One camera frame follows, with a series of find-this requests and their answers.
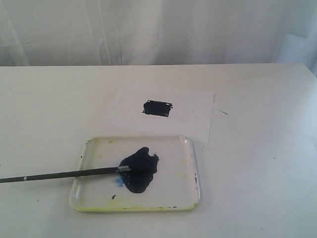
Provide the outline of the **white backdrop curtain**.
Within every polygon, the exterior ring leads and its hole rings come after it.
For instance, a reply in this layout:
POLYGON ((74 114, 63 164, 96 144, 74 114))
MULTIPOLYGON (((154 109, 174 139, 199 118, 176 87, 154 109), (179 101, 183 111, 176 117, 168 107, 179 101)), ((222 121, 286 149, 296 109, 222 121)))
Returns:
POLYGON ((314 0, 3 0, 0 63, 300 62, 317 71, 314 0))

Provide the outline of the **dark blue paint blob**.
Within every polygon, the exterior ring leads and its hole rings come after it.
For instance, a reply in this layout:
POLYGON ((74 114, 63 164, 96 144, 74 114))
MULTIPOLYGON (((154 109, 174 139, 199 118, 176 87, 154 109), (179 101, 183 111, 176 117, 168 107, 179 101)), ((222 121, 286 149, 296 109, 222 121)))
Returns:
POLYGON ((148 147, 142 147, 134 154, 123 159, 119 166, 128 166, 131 170, 120 172, 120 177, 126 188, 132 193, 143 193, 157 172, 159 157, 149 154, 148 147))

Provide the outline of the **white paper with square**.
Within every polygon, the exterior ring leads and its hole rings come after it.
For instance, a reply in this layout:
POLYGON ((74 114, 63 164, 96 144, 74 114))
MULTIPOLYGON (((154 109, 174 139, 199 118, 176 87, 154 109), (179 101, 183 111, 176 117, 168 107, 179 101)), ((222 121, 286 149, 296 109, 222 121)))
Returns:
POLYGON ((207 143, 210 137, 214 93, 195 89, 129 84, 106 108, 104 126, 161 135, 184 135, 207 143), (151 115, 148 105, 165 103, 166 116, 151 115))

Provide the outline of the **clear plastic paint tray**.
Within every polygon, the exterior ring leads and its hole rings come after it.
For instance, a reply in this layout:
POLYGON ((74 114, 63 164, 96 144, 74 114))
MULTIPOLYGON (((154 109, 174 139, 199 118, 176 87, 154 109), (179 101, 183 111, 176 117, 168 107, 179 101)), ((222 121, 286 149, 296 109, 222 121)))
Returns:
POLYGON ((81 212, 188 210, 201 199, 192 141, 175 136, 96 137, 82 150, 78 169, 127 166, 141 170, 77 177, 70 206, 81 212))

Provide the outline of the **black paintbrush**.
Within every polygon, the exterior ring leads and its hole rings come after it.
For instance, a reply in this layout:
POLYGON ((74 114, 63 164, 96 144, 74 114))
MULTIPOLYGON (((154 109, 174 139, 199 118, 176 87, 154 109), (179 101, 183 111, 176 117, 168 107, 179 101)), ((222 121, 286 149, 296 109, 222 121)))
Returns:
POLYGON ((85 176, 97 176, 97 175, 115 174, 115 173, 130 171, 130 170, 131 169, 128 166, 98 168, 98 169, 80 170, 80 171, 72 171, 72 172, 61 172, 61 173, 22 176, 22 177, 13 177, 13 178, 1 178, 0 182, 1 183, 10 183, 10 182, 21 182, 21 181, 34 181, 34 180, 46 180, 46 179, 62 179, 62 178, 72 178, 72 177, 75 178, 75 177, 85 177, 85 176))

